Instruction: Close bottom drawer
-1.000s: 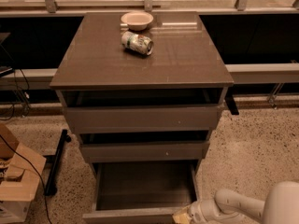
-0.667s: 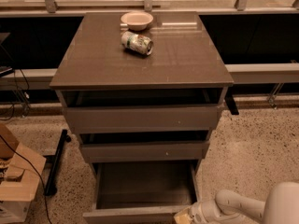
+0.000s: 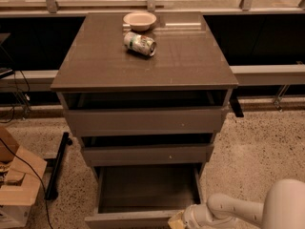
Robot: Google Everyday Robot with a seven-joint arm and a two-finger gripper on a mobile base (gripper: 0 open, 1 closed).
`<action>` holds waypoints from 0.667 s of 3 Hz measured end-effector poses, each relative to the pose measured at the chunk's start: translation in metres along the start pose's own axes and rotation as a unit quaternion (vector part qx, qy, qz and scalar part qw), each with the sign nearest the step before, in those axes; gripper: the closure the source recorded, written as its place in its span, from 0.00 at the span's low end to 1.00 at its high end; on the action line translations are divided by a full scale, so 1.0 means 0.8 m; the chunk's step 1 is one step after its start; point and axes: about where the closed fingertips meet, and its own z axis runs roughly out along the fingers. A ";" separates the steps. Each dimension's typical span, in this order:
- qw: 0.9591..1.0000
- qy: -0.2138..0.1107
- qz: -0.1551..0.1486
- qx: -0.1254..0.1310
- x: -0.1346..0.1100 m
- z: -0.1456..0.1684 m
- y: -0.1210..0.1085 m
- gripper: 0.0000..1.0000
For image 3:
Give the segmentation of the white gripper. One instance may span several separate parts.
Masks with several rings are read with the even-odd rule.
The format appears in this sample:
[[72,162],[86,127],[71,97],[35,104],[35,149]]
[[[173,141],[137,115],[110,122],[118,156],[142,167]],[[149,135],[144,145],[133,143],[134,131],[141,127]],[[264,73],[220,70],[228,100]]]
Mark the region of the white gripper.
[[179,211],[175,215],[169,218],[168,224],[171,229],[200,229],[203,226],[217,225],[213,213],[208,206],[203,204],[194,204],[185,209],[185,211]]

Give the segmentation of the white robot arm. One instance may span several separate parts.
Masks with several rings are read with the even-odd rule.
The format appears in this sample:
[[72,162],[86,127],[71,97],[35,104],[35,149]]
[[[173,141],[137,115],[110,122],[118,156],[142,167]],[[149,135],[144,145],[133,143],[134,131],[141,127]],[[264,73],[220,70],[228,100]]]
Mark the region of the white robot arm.
[[204,226],[227,229],[235,227],[238,219],[259,229],[305,229],[305,183],[279,180],[263,203],[213,194],[206,203],[178,212],[168,224],[171,229],[203,229]]

